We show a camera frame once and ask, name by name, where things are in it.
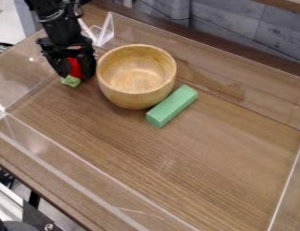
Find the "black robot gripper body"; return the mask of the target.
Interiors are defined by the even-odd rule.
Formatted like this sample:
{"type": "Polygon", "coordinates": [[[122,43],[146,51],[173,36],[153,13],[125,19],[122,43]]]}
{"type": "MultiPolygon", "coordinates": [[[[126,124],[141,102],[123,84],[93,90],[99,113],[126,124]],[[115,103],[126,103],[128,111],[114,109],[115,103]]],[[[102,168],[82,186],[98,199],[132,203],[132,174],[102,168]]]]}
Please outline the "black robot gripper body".
{"type": "Polygon", "coordinates": [[[83,57],[85,59],[94,59],[93,40],[81,36],[66,44],[54,44],[47,37],[37,40],[42,48],[42,54],[49,60],[62,60],[66,58],[83,57]]]}

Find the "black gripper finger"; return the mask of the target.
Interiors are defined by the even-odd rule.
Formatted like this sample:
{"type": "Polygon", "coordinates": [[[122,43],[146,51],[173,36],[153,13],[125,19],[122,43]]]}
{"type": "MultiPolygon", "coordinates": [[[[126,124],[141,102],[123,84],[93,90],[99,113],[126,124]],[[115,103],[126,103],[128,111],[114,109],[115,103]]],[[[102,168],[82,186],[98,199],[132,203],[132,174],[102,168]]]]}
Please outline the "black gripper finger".
{"type": "Polygon", "coordinates": [[[93,54],[82,53],[78,55],[78,62],[81,64],[82,79],[91,79],[95,74],[95,58],[93,54]]]}
{"type": "Polygon", "coordinates": [[[70,74],[71,65],[67,58],[55,58],[49,56],[47,61],[54,68],[57,74],[65,78],[70,74]]]}

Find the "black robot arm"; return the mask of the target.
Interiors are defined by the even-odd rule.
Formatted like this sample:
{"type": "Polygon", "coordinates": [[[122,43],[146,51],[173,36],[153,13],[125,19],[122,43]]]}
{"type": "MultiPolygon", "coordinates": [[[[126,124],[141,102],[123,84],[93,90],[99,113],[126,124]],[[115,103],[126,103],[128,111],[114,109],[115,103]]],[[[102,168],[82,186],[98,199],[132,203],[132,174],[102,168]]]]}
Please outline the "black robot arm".
{"type": "Polygon", "coordinates": [[[46,36],[37,44],[57,74],[62,78],[90,79],[95,74],[95,57],[93,40],[82,35],[83,13],[75,13],[82,4],[78,0],[25,0],[25,3],[45,28],[46,36]]]}

